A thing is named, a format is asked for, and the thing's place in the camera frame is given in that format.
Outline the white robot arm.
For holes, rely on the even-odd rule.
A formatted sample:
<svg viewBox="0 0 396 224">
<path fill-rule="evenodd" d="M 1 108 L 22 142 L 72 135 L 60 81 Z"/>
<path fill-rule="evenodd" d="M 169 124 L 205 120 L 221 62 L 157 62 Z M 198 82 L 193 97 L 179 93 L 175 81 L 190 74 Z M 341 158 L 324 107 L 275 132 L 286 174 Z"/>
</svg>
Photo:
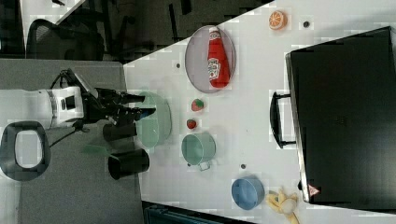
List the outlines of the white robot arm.
<svg viewBox="0 0 396 224">
<path fill-rule="evenodd" d="M 20 182 L 40 177 L 51 160 L 48 130 L 72 127 L 80 132 L 102 119 L 125 126 L 155 113 L 154 107 L 127 106 L 145 100 L 108 89 L 2 90 L 1 175 Z"/>
</svg>

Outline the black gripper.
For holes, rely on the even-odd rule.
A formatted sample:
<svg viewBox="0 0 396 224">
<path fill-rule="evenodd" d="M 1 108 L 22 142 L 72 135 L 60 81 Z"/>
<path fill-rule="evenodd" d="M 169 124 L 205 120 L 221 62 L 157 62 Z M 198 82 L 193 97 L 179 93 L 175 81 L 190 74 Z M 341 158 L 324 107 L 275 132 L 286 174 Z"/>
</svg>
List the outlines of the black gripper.
<svg viewBox="0 0 396 224">
<path fill-rule="evenodd" d="M 124 125 L 148 117 L 156 111 L 155 108 L 129 108 L 125 106 L 129 103 L 143 103 L 145 101 L 144 95 L 101 88 L 96 90 L 97 97 L 87 91 L 81 94 L 84 112 L 81 119 L 83 124 L 92 124 L 111 117 L 116 125 Z"/>
</svg>

